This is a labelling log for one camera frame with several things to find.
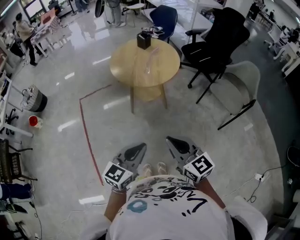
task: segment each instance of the electrical outlet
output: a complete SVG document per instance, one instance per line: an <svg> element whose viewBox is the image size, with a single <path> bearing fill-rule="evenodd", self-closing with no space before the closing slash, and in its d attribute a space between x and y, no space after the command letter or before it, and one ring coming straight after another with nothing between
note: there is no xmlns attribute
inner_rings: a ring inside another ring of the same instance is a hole
<svg viewBox="0 0 300 240"><path fill-rule="evenodd" d="M263 177L259 173L254 174L254 178L258 181L260 180L261 182L266 181L269 178L269 176L270 176L270 174L268 172L266 172Z"/></svg>

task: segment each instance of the black box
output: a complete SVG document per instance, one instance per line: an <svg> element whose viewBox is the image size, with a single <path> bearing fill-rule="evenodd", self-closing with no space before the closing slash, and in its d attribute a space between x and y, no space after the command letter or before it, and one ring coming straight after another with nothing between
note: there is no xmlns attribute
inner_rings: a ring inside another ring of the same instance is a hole
<svg viewBox="0 0 300 240"><path fill-rule="evenodd" d="M137 46L144 50L151 46L150 35L146 35L141 32L137 35L136 40L137 40Z"/></svg>

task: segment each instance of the blue chair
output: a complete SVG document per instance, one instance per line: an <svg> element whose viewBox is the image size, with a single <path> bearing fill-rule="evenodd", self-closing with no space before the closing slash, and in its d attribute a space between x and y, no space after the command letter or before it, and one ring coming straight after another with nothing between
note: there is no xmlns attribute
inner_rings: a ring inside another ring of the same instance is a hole
<svg viewBox="0 0 300 240"><path fill-rule="evenodd" d="M173 35L177 23L177 10L172 7L160 5L150 13L150 17L155 26L163 28L162 31L164 34L160 35L158 39L162 41L168 39L167 42L169 43L170 36Z"/></svg>

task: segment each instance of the glossy floor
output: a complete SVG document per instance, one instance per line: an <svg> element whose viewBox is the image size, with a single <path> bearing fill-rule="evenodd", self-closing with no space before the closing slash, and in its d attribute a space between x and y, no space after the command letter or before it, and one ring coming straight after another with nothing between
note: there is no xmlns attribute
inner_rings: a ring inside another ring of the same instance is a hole
<svg viewBox="0 0 300 240"><path fill-rule="evenodd" d="M199 77L189 90L187 83L195 72L183 68L165 85L167 110L160 99L148 103L137 100L133 115L129 89L112 76L109 58L119 45L135 38L141 27L150 23L139 16L135 28L127 25L116 29L106 23L104 16L95 18L93 11L64 19L64 25L69 23L64 28L67 36L64 46L48 58L38 59L36 68L30 65L21 68L14 77L18 88L35 84L48 96L47 107L40 115L43 128L29 128L27 118L31 113L18 113L17 125L33 132L34 137L15 136L22 140L24 147L34 149L23 154L22 160L29 174L38 178L34 203L41 219L43 239L78 239L86 221L105 209L105 206L89 208L78 202L103 195L105 203L109 196L109 187L102 186L89 151L79 101L101 88L81 100L90 146L100 173L122 147L138 141L148 145L143 164L155 166L158 161L165 161L174 173L175 164L165 137L184 135L207 151L215 162L209 180L225 203L236 195L248 199L258 184L256 180L229 194L254 173L279 165L273 137L259 104L217 131L227 115L226 110L209 93L196 105L207 80ZM131 17L127 19L129 24L132 24ZM14 94L11 99L17 104L21 97ZM281 179L281 172L275 170L256 192L253 205L265 215L271 211L273 197L277 202L282 201ZM32 233L40 233L34 210L27 202L20 204L29 214L13 214L14 220L23 219ZM72 210L85 212L73 212L69 216Z"/></svg>

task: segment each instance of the round wooden table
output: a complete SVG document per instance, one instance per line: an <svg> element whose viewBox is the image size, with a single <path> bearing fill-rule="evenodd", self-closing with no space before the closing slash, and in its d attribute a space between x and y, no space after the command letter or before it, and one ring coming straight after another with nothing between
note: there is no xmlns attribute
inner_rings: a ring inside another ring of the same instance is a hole
<svg viewBox="0 0 300 240"><path fill-rule="evenodd" d="M180 67L176 50L168 43L151 39L146 50L137 46L137 40L121 45L110 60L112 74L130 87L131 112L134 113L134 96L151 101L162 96L165 108L164 83L169 81Z"/></svg>

